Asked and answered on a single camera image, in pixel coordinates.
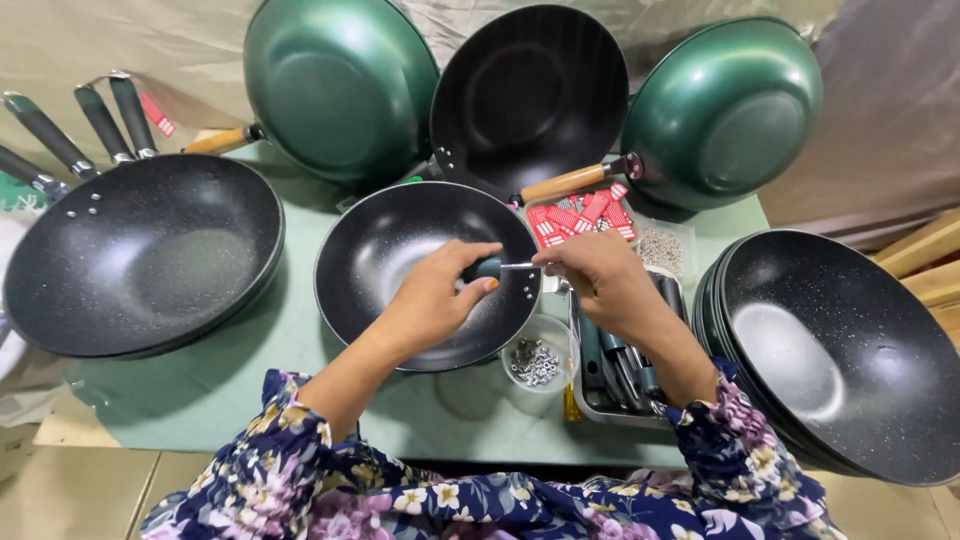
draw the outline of floral sleeve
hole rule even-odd
[[[154,507],[143,537],[302,538],[314,489],[334,458],[324,451],[331,444],[326,421],[296,401],[306,379],[271,370],[263,413],[220,449],[188,491]]]
[[[763,413],[728,380],[736,366],[713,362],[723,374],[716,403],[667,411],[705,518],[720,522],[723,512],[733,512],[786,537],[833,537],[823,487],[803,474]]]

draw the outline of left hand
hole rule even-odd
[[[389,341],[404,359],[439,345],[464,324],[478,302],[499,286],[494,278],[480,278],[457,294],[457,278],[477,259],[501,249],[503,244],[498,242],[446,242],[414,266],[364,334],[380,342]]]

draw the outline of person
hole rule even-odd
[[[729,382],[730,364],[711,360],[660,298],[616,231],[569,238],[533,261],[553,263],[547,273],[570,280],[590,319],[649,356],[688,472],[640,469],[573,485],[523,473],[444,479],[345,442],[398,364],[447,339],[494,293],[492,278],[459,293],[454,283],[500,248],[447,242],[319,374],[270,371],[263,412],[188,490],[153,508],[143,538],[844,538],[823,488]]]

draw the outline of purple floral pattern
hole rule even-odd
[[[521,473],[443,479],[363,442],[333,446],[324,419],[297,402],[307,380],[270,371],[263,413],[150,512],[143,538],[844,538],[823,488],[723,377],[715,404],[668,411],[688,472],[575,485]]]

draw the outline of green tabletop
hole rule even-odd
[[[313,267],[343,193],[306,178],[262,142],[231,157],[260,169],[284,200],[283,260],[264,296],[202,341],[132,362],[78,361],[69,382],[127,448],[215,451],[260,410],[264,372],[314,374],[344,345],[324,325]],[[728,244],[767,228],[756,197],[685,221],[696,228],[699,271]],[[565,299],[539,310],[566,319]],[[512,384],[499,362],[439,375],[387,378],[360,420],[361,434],[397,457],[680,467],[667,430],[565,423],[562,398]]]

